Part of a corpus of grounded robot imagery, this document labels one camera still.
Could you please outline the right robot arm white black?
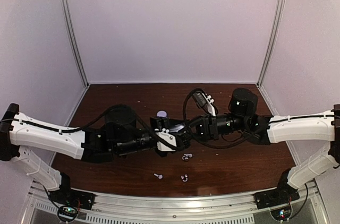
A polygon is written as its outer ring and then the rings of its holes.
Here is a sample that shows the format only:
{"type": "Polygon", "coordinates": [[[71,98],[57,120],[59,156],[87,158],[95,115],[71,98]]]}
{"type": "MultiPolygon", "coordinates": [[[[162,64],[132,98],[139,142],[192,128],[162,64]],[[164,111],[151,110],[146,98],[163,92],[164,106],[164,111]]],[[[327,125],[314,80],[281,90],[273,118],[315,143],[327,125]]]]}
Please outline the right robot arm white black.
{"type": "Polygon", "coordinates": [[[325,141],[325,145],[307,160],[282,173],[272,193],[276,203],[284,203],[308,181],[330,168],[339,167],[339,105],[319,114],[260,116],[256,113],[257,104],[257,95],[246,88],[237,88],[232,92],[229,112],[218,114],[213,98],[202,89],[194,89],[184,100],[182,114],[188,133],[209,148],[214,147],[208,143],[209,140],[216,140],[234,131],[242,131],[244,141],[257,145],[299,140],[325,141]],[[205,111],[205,115],[187,120],[189,99],[193,99],[205,111]]]}

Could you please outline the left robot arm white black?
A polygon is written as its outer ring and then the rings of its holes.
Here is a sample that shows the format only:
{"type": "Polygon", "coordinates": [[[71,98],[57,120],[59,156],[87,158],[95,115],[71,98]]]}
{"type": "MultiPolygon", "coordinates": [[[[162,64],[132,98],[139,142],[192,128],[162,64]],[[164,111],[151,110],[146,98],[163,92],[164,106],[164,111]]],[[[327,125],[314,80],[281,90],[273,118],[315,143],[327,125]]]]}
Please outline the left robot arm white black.
{"type": "Polygon", "coordinates": [[[113,161],[114,156],[155,149],[183,151],[190,146],[180,130],[150,127],[127,105],[114,105],[81,127],[64,127],[33,119],[11,103],[1,120],[1,161],[19,162],[28,176],[42,183],[65,205],[76,192],[69,176],[51,169],[31,147],[49,150],[90,163],[113,161]]]}

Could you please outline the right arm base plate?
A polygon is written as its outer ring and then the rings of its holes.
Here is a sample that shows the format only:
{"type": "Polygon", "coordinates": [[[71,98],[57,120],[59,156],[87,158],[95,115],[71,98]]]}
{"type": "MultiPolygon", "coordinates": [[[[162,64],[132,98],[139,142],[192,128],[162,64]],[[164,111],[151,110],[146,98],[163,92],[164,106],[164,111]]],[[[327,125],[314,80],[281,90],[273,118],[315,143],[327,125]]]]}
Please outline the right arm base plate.
{"type": "Polygon", "coordinates": [[[300,195],[297,191],[286,192],[278,189],[271,189],[254,194],[254,200],[258,210],[288,204],[289,202],[298,200],[299,198],[300,195]]]}

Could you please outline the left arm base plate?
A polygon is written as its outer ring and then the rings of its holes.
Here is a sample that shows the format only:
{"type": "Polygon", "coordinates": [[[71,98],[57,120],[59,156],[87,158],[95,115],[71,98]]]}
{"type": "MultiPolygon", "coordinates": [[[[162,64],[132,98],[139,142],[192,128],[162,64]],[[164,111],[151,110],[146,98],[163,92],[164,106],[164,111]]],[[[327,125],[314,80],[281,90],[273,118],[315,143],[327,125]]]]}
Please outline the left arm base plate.
{"type": "Polygon", "coordinates": [[[70,189],[69,191],[63,189],[50,191],[49,198],[53,202],[85,210],[91,210],[95,201],[95,195],[93,193],[74,189],[70,189]]]}

